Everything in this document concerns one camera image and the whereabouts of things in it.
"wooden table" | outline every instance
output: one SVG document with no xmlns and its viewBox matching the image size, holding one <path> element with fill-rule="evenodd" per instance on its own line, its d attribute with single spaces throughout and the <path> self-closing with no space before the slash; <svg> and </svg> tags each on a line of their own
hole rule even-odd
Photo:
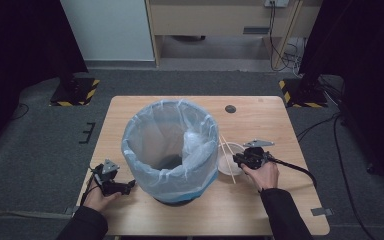
<svg viewBox="0 0 384 240">
<path fill-rule="evenodd" d="M 243 144 L 253 139 L 269 140 L 266 147 L 273 156 L 307 168 L 294 130 L 279 97 L 257 96 L 118 96 L 111 101 L 99 136 L 91 166 L 110 158 L 120 165 L 116 182 L 127 183 L 132 173 L 121 152 L 121 140 L 127 122 L 143 107 L 161 99 L 185 98 L 205 108 L 217 121 L 220 134 L 227 141 Z M 227 113 L 233 105 L 236 113 Z M 279 166 L 279 188 L 289 191 L 299 212 L 313 235 L 326 235 L 326 217 L 313 216 L 311 209 L 320 208 L 320 200 L 311 179 L 298 171 Z M 88 171 L 85 183 L 90 177 Z M 258 192 L 246 175 L 219 173 L 203 195 L 187 205 L 171 207 L 159 203 L 139 186 L 129 196 L 122 196 L 104 213 L 108 219 L 108 235 L 142 236 L 256 236 L 271 235 L 269 220 Z"/>
</svg>

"wall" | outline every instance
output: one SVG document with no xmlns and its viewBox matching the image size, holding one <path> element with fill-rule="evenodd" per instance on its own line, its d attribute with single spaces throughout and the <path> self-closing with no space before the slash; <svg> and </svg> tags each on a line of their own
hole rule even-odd
<svg viewBox="0 0 384 240">
<path fill-rule="evenodd" d="M 61 0 L 83 58 L 154 61 L 144 0 Z"/>
</svg>

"gray floor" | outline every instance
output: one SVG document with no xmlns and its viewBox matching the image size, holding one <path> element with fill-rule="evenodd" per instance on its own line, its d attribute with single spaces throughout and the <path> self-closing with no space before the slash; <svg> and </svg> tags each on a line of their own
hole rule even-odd
<svg viewBox="0 0 384 240">
<path fill-rule="evenodd" d="M 288 51 L 295 54 L 293 47 Z M 65 207 L 76 202 L 113 96 L 282 96 L 278 81 L 295 77 L 292 70 L 272 71 L 268 52 L 257 37 L 243 40 L 208 37 L 204 41 L 168 38 L 158 68 L 91 69 L 91 74 L 101 83 L 89 106 L 49 107 L 57 79 L 32 86 L 20 96 L 20 102 L 29 106 L 29 111 L 10 122 L 0 136 L 0 211 L 62 213 Z M 339 78 L 327 78 L 340 86 Z M 20 106 L 14 116 L 21 116 L 25 111 L 26 108 Z M 288 108 L 287 112 L 298 134 L 331 117 L 338 109 L 329 102 L 327 108 Z M 96 128 L 89 144 L 79 144 L 85 138 L 83 131 L 89 129 L 87 122 L 96 122 Z M 367 174 L 367 161 L 345 126 L 338 125 L 337 133 L 357 212 L 375 238 L 384 239 L 384 176 Z M 345 189 L 333 138 L 333 122 L 313 129 L 300 146 L 309 170 L 318 180 L 317 192 L 322 205 L 335 212 L 328 217 L 330 233 L 317 239 L 369 239 L 356 220 Z M 0 217 L 0 239 L 53 239 L 66 222 Z"/>
</svg>

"plastic bag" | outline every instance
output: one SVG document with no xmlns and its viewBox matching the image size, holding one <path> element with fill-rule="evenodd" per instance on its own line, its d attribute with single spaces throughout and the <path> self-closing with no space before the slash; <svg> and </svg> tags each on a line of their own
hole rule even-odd
<svg viewBox="0 0 384 240">
<path fill-rule="evenodd" d="M 138 185 L 164 203 L 201 196 L 217 178 L 218 126 L 187 100 L 161 100 L 127 124 L 122 152 Z"/>
</svg>

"cabinet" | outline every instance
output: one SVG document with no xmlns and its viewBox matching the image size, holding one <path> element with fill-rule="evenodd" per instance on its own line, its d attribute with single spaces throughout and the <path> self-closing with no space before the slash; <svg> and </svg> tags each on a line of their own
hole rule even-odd
<svg viewBox="0 0 384 240">
<path fill-rule="evenodd" d="M 310 35 L 321 2 L 290 0 L 286 8 L 272 12 L 261 0 L 146 0 L 156 63 L 166 35 L 238 36 L 251 29 L 267 40 L 273 15 L 272 37 L 283 54 L 290 37 Z"/>
</svg>

